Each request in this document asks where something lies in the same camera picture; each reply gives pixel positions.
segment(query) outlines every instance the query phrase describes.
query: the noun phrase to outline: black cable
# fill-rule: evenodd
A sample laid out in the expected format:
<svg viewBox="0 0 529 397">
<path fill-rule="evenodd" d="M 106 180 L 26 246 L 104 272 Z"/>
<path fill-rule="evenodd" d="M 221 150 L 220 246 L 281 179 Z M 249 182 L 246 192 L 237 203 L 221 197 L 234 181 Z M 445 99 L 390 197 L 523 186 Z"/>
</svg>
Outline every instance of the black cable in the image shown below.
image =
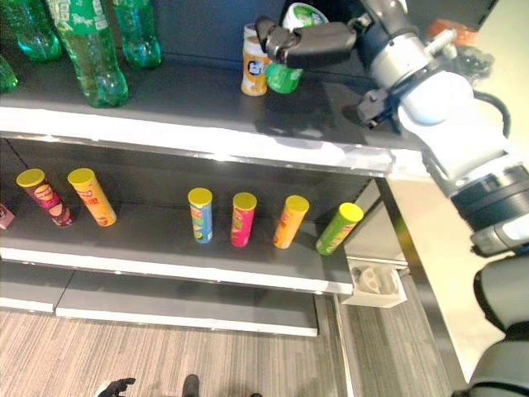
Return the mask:
<svg viewBox="0 0 529 397">
<path fill-rule="evenodd" d="M 482 93 L 481 91 L 474 90 L 474 98 L 486 103 L 490 103 L 497 110 L 499 110 L 503 118 L 503 135 L 506 138 L 509 138 L 511 133 L 511 113 L 507 109 L 507 105 L 505 105 L 505 103 L 503 103 L 500 98 L 490 93 Z"/>
</svg>

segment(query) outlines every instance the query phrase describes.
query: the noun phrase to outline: shoe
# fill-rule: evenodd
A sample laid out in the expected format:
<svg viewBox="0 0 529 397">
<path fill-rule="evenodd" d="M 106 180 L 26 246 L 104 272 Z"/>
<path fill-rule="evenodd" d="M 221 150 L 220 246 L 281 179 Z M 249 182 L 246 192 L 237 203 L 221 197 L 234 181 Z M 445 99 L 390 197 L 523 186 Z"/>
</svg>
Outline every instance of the shoe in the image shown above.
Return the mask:
<svg viewBox="0 0 529 397">
<path fill-rule="evenodd" d="M 183 382 L 182 397 L 198 397 L 200 381 L 196 375 L 188 375 Z"/>
</svg>

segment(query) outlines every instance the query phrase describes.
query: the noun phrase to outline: store shelf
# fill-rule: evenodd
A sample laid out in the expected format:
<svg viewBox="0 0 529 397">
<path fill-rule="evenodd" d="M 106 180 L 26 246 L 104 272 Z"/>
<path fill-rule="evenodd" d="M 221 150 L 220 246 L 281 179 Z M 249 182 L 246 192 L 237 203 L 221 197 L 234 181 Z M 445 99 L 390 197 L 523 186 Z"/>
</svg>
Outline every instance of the store shelf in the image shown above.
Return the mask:
<svg viewBox="0 0 529 397">
<path fill-rule="evenodd" d="M 313 297 L 294 292 L 76 271 L 57 316 L 315 337 Z"/>
<path fill-rule="evenodd" d="M 151 71 L 124 68 L 129 103 L 96 109 L 86 104 L 65 58 L 10 59 L 20 83 L 2 96 L 0 132 L 7 138 L 361 175 L 426 174 L 411 142 L 358 123 L 353 105 L 362 89 L 305 79 L 293 94 L 254 98 L 241 93 L 238 70 L 166 59 Z"/>
<path fill-rule="evenodd" d="M 73 273 L 0 261 L 0 306 L 52 313 Z"/>
<path fill-rule="evenodd" d="M 85 208 L 71 227 L 60 229 L 28 205 L 0 235 L 4 260 L 85 270 L 180 277 L 307 292 L 352 293 L 346 255 L 320 256 L 314 249 L 321 228 L 305 222 L 288 250 L 272 244 L 274 220 L 256 218 L 250 242 L 233 247 L 230 214 L 215 212 L 213 239 L 198 244 L 188 209 L 126 204 L 117 223 L 99 227 Z"/>
</svg>

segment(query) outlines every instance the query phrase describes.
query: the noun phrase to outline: blue chip canister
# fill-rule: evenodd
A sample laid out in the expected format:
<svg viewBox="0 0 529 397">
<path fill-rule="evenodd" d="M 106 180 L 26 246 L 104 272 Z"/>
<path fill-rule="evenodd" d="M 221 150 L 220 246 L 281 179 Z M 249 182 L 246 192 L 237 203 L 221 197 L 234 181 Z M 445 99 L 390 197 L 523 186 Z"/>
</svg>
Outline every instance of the blue chip canister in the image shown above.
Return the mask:
<svg viewBox="0 0 529 397">
<path fill-rule="evenodd" d="M 212 192 L 205 188 L 191 189 L 188 193 L 188 200 L 195 240 L 201 244 L 210 242 L 213 237 Z"/>
</svg>

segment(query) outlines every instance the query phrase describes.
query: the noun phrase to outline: green plastic bottle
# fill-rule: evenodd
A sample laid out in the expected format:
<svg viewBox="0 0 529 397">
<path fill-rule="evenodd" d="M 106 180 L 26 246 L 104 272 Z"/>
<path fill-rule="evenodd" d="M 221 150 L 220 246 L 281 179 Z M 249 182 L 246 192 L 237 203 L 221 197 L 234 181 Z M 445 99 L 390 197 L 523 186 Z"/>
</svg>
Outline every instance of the green plastic bottle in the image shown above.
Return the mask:
<svg viewBox="0 0 529 397">
<path fill-rule="evenodd" d="M 101 0 L 47 1 L 88 103 L 96 108 L 126 103 L 128 87 Z"/>
<path fill-rule="evenodd" d="M 8 62 L 0 55 L 0 93 L 11 91 L 18 84 L 17 77 Z"/>
<path fill-rule="evenodd" d="M 135 68 L 155 68 L 162 61 L 150 0 L 112 0 L 123 39 L 123 54 Z"/>
<path fill-rule="evenodd" d="M 358 205 L 353 203 L 340 204 L 338 212 L 320 238 L 317 239 L 317 251 L 324 256 L 330 255 L 363 217 L 364 211 Z"/>
<path fill-rule="evenodd" d="M 320 25 L 329 21 L 316 8 L 295 2 L 290 5 L 283 19 L 283 27 L 289 30 L 298 27 Z M 266 83 L 277 93 L 291 93 L 299 84 L 303 69 L 291 69 L 285 65 L 271 64 L 266 68 Z"/>
<path fill-rule="evenodd" d="M 18 45 L 30 60 L 57 60 L 59 39 L 41 0 L 0 0 L 2 14 L 17 37 Z"/>
</svg>

